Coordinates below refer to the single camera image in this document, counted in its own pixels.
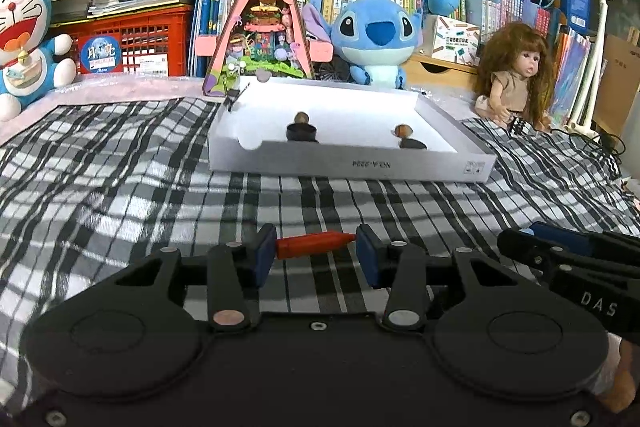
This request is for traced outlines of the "person's right hand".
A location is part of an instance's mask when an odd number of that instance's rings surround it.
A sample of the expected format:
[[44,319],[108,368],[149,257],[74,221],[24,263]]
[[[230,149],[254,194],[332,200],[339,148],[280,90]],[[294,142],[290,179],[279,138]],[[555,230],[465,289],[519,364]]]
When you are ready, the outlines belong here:
[[611,412],[620,413],[634,402],[638,388],[639,347],[623,339],[620,343],[620,363],[612,387],[599,395],[598,399]]

